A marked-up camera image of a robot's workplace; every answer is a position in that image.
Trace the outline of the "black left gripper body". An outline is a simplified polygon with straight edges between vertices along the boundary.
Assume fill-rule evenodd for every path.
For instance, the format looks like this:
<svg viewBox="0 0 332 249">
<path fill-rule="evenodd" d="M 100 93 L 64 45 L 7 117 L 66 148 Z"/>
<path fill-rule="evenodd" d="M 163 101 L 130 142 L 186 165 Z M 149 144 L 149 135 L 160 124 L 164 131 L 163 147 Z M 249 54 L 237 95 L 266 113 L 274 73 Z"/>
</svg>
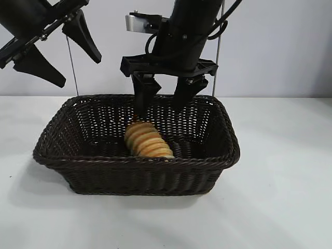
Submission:
<svg viewBox="0 0 332 249">
<path fill-rule="evenodd" d="M 71 20 L 88 1 L 1 1 L 1 25 L 13 35 L 1 48 L 1 69 L 23 48 L 46 39 L 55 29 Z"/>
</svg>

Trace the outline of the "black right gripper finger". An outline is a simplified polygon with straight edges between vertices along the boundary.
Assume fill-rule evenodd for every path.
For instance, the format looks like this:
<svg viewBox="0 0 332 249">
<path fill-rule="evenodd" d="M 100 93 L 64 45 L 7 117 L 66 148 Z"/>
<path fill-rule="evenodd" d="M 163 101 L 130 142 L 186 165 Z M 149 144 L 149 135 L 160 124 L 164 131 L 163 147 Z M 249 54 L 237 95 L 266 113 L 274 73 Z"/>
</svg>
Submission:
<svg viewBox="0 0 332 249">
<path fill-rule="evenodd" d="M 131 79 L 134 88 L 135 114 L 144 117 L 161 86 L 155 80 L 154 74 L 133 74 Z"/>
<path fill-rule="evenodd" d="M 179 77 L 173 95 L 173 109 L 183 109 L 192 98 L 208 85 L 204 75 L 192 78 Z"/>
</svg>

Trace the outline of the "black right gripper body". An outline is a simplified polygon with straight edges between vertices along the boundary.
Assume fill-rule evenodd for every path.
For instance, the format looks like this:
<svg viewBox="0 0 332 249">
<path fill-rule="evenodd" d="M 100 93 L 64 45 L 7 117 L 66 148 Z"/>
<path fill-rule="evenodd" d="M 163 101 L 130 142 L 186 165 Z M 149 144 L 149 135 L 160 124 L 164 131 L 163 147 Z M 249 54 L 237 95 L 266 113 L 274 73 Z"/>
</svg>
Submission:
<svg viewBox="0 0 332 249">
<path fill-rule="evenodd" d="M 202 59 L 201 53 L 215 20 L 127 20 L 127 30 L 150 34 L 144 53 L 123 57 L 120 70 L 129 77 L 133 74 L 164 74 L 192 78 L 214 76 L 217 64 Z"/>
</svg>

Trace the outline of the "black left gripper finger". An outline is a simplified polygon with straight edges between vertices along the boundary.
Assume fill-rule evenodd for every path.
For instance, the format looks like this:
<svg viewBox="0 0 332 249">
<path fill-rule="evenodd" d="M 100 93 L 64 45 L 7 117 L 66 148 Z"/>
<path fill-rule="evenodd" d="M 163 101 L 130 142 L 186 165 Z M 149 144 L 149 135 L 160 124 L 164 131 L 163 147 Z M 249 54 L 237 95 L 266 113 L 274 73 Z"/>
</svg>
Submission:
<svg viewBox="0 0 332 249">
<path fill-rule="evenodd" d="M 102 55 L 96 47 L 89 32 L 84 12 L 80 9 L 66 21 L 62 33 L 73 40 L 95 63 L 100 63 Z"/>
<path fill-rule="evenodd" d="M 13 57 L 13 69 L 44 79 L 59 88 L 63 88 L 66 78 L 53 67 L 35 45 L 29 46 Z"/>
</svg>

